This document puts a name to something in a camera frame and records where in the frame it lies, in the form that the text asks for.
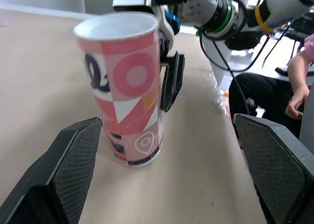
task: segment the chair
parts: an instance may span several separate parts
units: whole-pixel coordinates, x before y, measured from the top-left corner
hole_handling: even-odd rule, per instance
[[[290,59],[293,58],[296,42],[300,42],[297,53],[301,51],[302,47],[304,46],[305,39],[314,33],[314,13],[312,11],[307,13],[303,17],[295,20],[293,23],[288,25],[286,29],[279,29],[279,31],[282,31],[283,33],[277,40],[273,48],[270,50],[268,55],[265,57],[263,61],[263,66],[265,65],[266,60],[268,59],[272,51],[276,48],[277,44],[282,40],[284,36],[290,38],[291,40],[294,40]],[[277,67],[275,71],[282,76],[288,76],[287,66]],[[314,70],[310,69],[307,76],[314,76]]]

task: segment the yellow ring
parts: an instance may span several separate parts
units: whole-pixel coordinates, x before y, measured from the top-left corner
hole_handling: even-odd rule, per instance
[[[260,6],[257,5],[255,8],[255,17],[256,17],[256,21],[257,23],[261,26],[262,29],[264,29],[267,32],[273,32],[275,29],[271,29],[269,27],[267,27],[264,22],[262,21],[261,15],[260,15]]]

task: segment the green ring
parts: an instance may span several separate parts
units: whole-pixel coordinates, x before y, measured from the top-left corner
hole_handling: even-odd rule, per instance
[[[220,31],[222,31],[228,24],[229,20],[230,20],[230,17],[231,17],[231,7],[230,5],[228,4],[228,10],[227,10],[227,15],[226,15],[226,18],[224,20],[224,22],[214,31],[212,31],[211,33],[212,34],[216,34]]]

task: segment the white heart outline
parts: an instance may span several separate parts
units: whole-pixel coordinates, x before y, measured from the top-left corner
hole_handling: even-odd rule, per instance
[[[145,151],[143,151],[143,150],[141,150],[141,149],[138,148],[137,143],[138,143],[138,141],[139,141],[141,138],[143,138],[143,137],[144,137],[145,135],[147,135],[147,134],[152,135],[153,140],[152,140],[151,147],[149,148],[149,150],[148,150],[147,152],[145,152]],[[146,133],[144,133],[143,135],[139,136],[139,137],[135,140],[134,146],[135,146],[135,148],[136,148],[136,150],[137,150],[138,152],[141,152],[141,153],[143,153],[143,154],[148,154],[148,153],[151,151],[152,147],[153,147],[154,140],[155,140],[154,133],[153,133],[153,132],[146,132]]]

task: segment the black pants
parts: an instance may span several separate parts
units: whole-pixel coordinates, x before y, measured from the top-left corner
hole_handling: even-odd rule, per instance
[[[263,118],[286,126],[297,138],[300,135],[301,120],[295,120],[285,115],[288,102],[293,96],[289,82],[265,77],[257,74],[243,73],[236,76],[246,98],[254,100],[255,104],[265,109]],[[246,114],[246,107],[235,81],[229,88],[230,113]]]

